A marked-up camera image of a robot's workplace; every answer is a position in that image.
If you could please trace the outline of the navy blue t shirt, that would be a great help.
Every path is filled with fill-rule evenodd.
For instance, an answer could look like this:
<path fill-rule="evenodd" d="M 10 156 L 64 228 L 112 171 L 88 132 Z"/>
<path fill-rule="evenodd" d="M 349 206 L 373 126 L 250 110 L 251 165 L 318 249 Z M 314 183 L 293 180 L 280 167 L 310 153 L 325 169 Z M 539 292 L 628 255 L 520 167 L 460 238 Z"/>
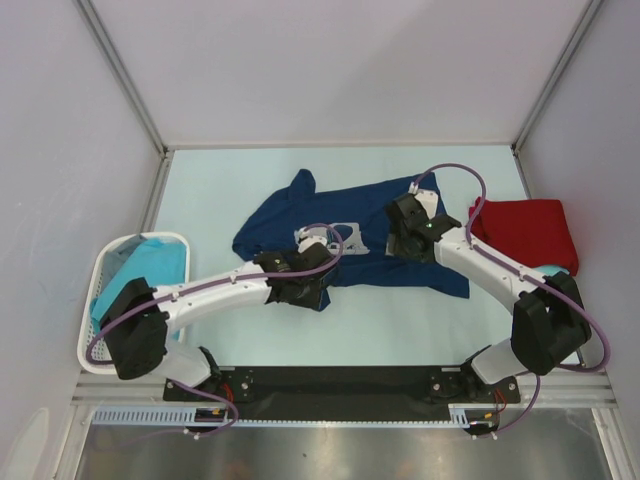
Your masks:
<path fill-rule="evenodd" d="M 301 169 L 289 186 L 272 193 L 235 235 L 233 251 L 248 261 L 259 253 L 297 247 L 299 230 L 330 225 L 344 253 L 329 281 L 336 287 L 428 287 L 456 298 L 470 297 L 469 280 L 437 264 L 386 254 L 390 222 L 385 206 L 408 192 L 411 176 L 342 190 L 317 192 L 311 171 Z"/>

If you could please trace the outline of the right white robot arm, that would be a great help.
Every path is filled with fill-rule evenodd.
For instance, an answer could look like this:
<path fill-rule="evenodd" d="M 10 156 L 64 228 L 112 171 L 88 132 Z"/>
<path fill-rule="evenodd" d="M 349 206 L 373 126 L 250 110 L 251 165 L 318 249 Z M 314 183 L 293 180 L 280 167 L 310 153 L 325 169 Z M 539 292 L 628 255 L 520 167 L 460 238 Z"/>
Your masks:
<path fill-rule="evenodd" d="M 510 337 L 471 356 L 461 376 L 463 393 L 484 401 L 500 381 L 521 373 L 544 376 L 592 337 L 576 282 L 552 276 L 500 253 L 462 224 L 437 213 L 438 195 L 417 190 L 385 207 L 387 253 L 453 270 L 496 299 L 511 315 Z"/>

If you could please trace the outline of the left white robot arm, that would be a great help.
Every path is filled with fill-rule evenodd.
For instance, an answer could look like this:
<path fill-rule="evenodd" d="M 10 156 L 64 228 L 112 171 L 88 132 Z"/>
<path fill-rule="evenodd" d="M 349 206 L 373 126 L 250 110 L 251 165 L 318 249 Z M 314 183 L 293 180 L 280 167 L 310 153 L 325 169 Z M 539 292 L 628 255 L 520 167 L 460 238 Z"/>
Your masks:
<path fill-rule="evenodd" d="M 304 240 L 289 252 L 263 252 L 229 273 L 204 280 L 151 286 L 129 281 L 100 320 L 100 333 L 124 381 L 160 376 L 207 400 L 223 382 L 222 372 L 205 347 L 175 340 L 177 331 L 207 314 L 245 306 L 286 303 L 320 310 L 325 278 L 342 249 Z"/>

